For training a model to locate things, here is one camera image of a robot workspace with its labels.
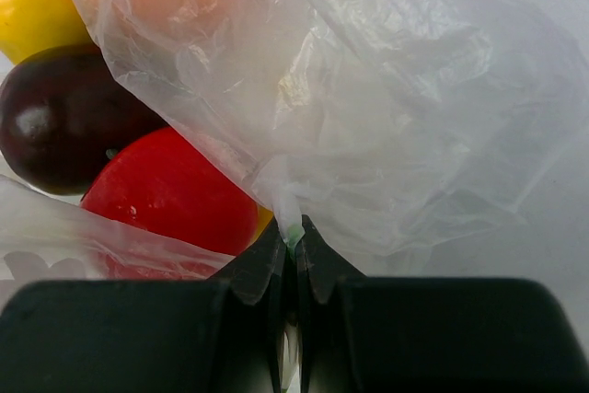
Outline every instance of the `red tomato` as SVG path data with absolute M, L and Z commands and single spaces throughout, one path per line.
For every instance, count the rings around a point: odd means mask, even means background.
M 150 133 L 122 150 L 100 173 L 81 206 L 111 220 L 234 256 L 248 247 L 258 224 L 257 204 L 171 128 Z M 191 272 L 214 272 L 191 257 L 186 262 L 137 252 L 127 257 L 156 262 L 151 268 L 125 265 L 125 257 L 119 251 L 116 255 L 121 262 L 101 256 L 112 278 L 183 279 Z

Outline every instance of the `tomato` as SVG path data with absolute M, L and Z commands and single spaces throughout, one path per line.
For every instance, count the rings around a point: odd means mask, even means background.
M 100 173 L 81 206 L 111 220 L 234 256 L 249 246 L 258 226 L 258 205 L 171 128 L 123 149 Z M 127 266 L 119 251 L 119 260 L 110 255 L 100 259 L 112 278 L 181 279 L 191 272 L 214 271 L 194 257 L 172 262 L 156 253 L 137 254 L 129 253 L 127 259 L 156 265 Z M 200 254 L 195 248 L 195 257 Z

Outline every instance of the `yellow fruit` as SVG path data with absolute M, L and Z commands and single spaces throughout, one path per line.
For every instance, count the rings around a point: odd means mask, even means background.
M 14 64 L 50 48 L 90 41 L 72 0 L 0 0 L 0 51 Z
M 258 229 L 256 230 L 256 235 L 254 235 L 254 239 L 251 241 L 252 244 L 255 243 L 260 235 L 264 231 L 264 229 L 268 226 L 274 214 L 270 212 L 268 209 L 264 209 L 261 206 L 258 206 Z

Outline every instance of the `crumpled plastic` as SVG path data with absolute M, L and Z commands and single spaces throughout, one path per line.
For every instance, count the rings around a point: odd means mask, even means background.
M 575 41 L 517 0 L 74 1 L 117 81 L 287 241 L 309 214 L 349 257 L 518 222 L 589 115 Z

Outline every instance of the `dark purple fruit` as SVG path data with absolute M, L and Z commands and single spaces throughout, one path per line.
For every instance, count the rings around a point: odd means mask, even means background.
M 166 123 L 112 78 L 100 49 L 36 54 L 0 86 L 0 150 L 33 186 L 57 195 L 89 188 L 110 159 Z

